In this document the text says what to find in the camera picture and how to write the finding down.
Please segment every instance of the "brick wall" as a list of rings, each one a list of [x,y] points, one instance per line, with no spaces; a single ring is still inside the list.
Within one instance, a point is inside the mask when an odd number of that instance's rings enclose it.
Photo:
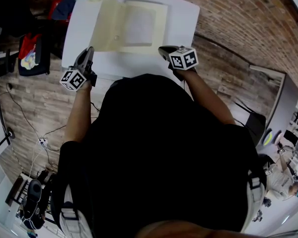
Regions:
[[[200,6],[196,32],[298,85],[298,13],[290,0],[187,0]]]

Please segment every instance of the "cable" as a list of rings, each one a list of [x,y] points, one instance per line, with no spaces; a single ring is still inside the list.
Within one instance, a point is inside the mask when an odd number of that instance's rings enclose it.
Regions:
[[[243,124],[241,121],[237,120],[234,118],[235,121],[239,122],[241,125],[243,125],[245,127],[245,124]]]
[[[10,92],[11,92],[11,90],[9,92],[0,93],[0,96],[3,95],[3,94],[6,94],[6,93],[10,93]]]
[[[20,167],[21,167],[21,169],[22,169],[22,173],[25,174],[24,168],[23,168],[23,166],[21,165],[19,158],[18,158],[17,155],[15,154],[15,151],[14,151],[14,148],[13,148],[12,144],[11,144],[11,148],[12,148],[12,152],[14,153],[16,159],[17,159],[18,162],[19,162],[19,165],[20,165]]]
[[[47,154],[47,156],[48,156],[48,163],[51,165],[51,167],[53,168],[53,165],[55,165],[55,166],[57,166],[57,168],[59,167],[57,164],[55,164],[55,163],[51,163],[50,162],[50,156],[49,156],[49,153],[48,153],[48,151],[45,149],[45,147],[44,147],[44,145],[43,145],[43,142],[41,142],[41,145],[43,146],[43,148],[44,148],[44,150],[46,151],[46,154]]]
[[[50,132],[45,133],[45,134],[43,135],[43,140],[44,140],[44,137],[45,137],[47,134],[50,134],[50,133],[52,133],[52,132],[54,132],[54,131],[57,131],[57,130],[59,130],[59,129],[62,129],[62,128],[64,128],[64,127],[66,127],[66,125],[63,125],[62,127],[59,127],[59,128],[57,128],[57,129],[55,129],[55,130],[52,130],[52,131],[50,131]],[[57,151],[60,150],[60,148],[59,148],[58,150],[55,150],[55,149],[50,149],[50,148],[45,147],[45,146],[43,146],[43,147],[46,148],[46,149],[48,149],[49,151],[51,151],[51,152],[55,152],[55,153],[57,153]]]
[[[100,109],[98,109],[96,106],[95,106],[95,104],[93,103],[93,102],[90,102],[93,106],[94,106],[94,108],[96,108],[96,110],[98,111],[98,112],[100,112]]]
[[[30,122],[28,121],[28,119],[25,117],[25,114],[24,114],[24,112],[23,112],[22,107],[21,107],[21,106],[20,106],[20,105],[13,99],[12,95],[10,94],[10,92],[9,92],[9,90],[8,90],[8,84],[6,84],[5,87],[6,87],[6,90],[8,91],[8,94],[10,95],[12,101],[13,101],[14,103],[16,103],[16,104],[20,107],[20,109],[21,109],[21,111],[22,111],[22,114],[23,114],[23,116],[24,116],[24,119],[28,122],[28,124],[31,126],[31,128],[34,130],[36,136],[37,136],[38,139],[40,140],[40,137],[39,137],[38,133],[36,132],[35,128],[30,124]]]
[[[55,130],[52,130],[52,131],[50,131],[50,132],[45,133],[45,134],[43,135],[43,140],[44,140],[44,137],[45,137],[47,134],[50,134],[50,133],[52,133],[52,132],[54,132],[54,131],[57,131],[58,129],[62,129],[62,128],[64,128],[64,127],[66,127],[66,125],[63,125],[62,127],[59,127],[59,128],[57,128],[57,129],[55,129]]]
[[[288,199],[291,199],[293,196],[294,196],[294,195],[292,195],[291,197],[289,197],[289,198],[283,200],[282,202],[287,201]]]
[[[47,148],[47,147],[44,147],[44,148],[45,148],[46,150],[49,150],[50,152],[53,152],[53,153],[56,153],[56,154],[60,155],[59,152],[53,151],[53,150],[51,150],[51,149],[49,149],[49,148]]]
[[[252,109],[250,109],[240,98],[236,97],[237,100],[239,100],[248,110],[255,113]]]
[[[30,176],[31,176],[31,172],[32,172],[33,164],[34,164],[34,162],[35,162],[36,158],[37,158],[37,157],[39,157],[39,155],[40,155],[40,154],[41,154],[41,152],[42,152],[42,150],[41,150],[41,151],[39,152],[39,154],[38,154],[38,155],[35,157],[35,159],[33,160],[33,157],[34,157],[34,150],[35,150],[35,148],[36,148],[37,144],[38,144],[38,141],[36,141],[36,143],[35,143],[35,146],[33,147],[32,166],[31,166],[31,169],[30,169],[29,178],[30,178]]]
[[[31,128],[34,130],[36,136],[38,137],[38,140],[40,140],[40,137],[39,137],[38,133],[36,132],[35,128],[30,124],[30,122],[29,122],[28,119],[26,118],[26,116],[25,116],[25,114],[24,114],[24,111],[23,111],[22,107],[21,107],[21,106],[20,106],[20,105],[13,99],[12,95],[10,94],[10,92],[9,92],[9,90],[8,90],[8,84],[6,84],[5,87],[6,87],[6,90],[8,91],[8,94],[10,95],[12,101],[13,101],[14,103],[16,103],[16,104],[20,107],[20,109],[21,109],[21,111],[22,111],[22,114],[23,114],[23,116],[24,116],[24,119],[28,122],[28,124],[29,124],[29,125],[31,126]],[[51,164],[51,162],[50,162],[50,156],[49,156],[48,151],[45,149],[45,147],[44,147],[44,145],[43,145],[42,142],[41,142],[41,145],[43,146],[43,148],[44,148],[44,150],[46,151],[46,154],[47,154],[47,156],[48,156],[48,163],[49,163],[52,167],[53,167],[53,165],[56,165],[56,166],[58,167],[58,165],[55,164],[55,163]]]

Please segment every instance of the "person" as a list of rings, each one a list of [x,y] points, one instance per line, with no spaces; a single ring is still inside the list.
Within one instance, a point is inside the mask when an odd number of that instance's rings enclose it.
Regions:
[[[60,228],[70,185],[94,237],[242,230],[248,172],[260,167],[254,143],[196,72],[177,73],[193,100],[163,76],[124,78],[107,91],[92,124],[90,83],[77,91],[52,190]],[[258,176],[266,180],[262,167]]]
[[[298,181],[294,181],[293,175],[282,154],[280,154],[282,170],[278,168],[276,163],[268,155],[264,155],[261,161],[263,165],[264,163],[266,164],[264,169],[267,176],[267,191],[271,191],[279,200],[286,200],[290,196],[298,197]]]
[[[45,178],[49,174],[49,170],[45,169],[40,173],[37,180],[43,184]],[[45,223],[45,211],[49,204],[49,198],[52,190],[52,182],[55,174],[51,174],[50,178],[48,179],[45,187],[42,189],[41,199],[37,204],[37,209],[39,209],[38,213],[34,212],[30,219],[26,219],[24,217],[24,211],[27,209],[26,200],[23,200],[20,205],[20,219],[23,221],[24,225],[28,228],[28,236],[33,237],[35,236],[35,230],[40,229],[43,227]]]

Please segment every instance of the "power strip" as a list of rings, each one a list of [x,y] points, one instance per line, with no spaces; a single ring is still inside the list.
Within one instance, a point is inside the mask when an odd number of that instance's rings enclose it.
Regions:
[[[47,139],[39,138],[39,142],[44,147],[48,147],[48,140]]]

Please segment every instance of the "hand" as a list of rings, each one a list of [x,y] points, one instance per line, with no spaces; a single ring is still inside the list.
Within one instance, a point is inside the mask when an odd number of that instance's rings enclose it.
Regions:
[[[92,86],[91,86],[90,80],[87,80],[83,83],[81,88],[78,89],[78,92],[79,91],[88,91],[88,92],[90,92],[91,89],[92,89]]]
[[[190,74],[197,74],[194,69],[188,69],[188,70],[181,70],[181,69],[175,69],[175,71],[182,77],[186,78],[186,76]]]

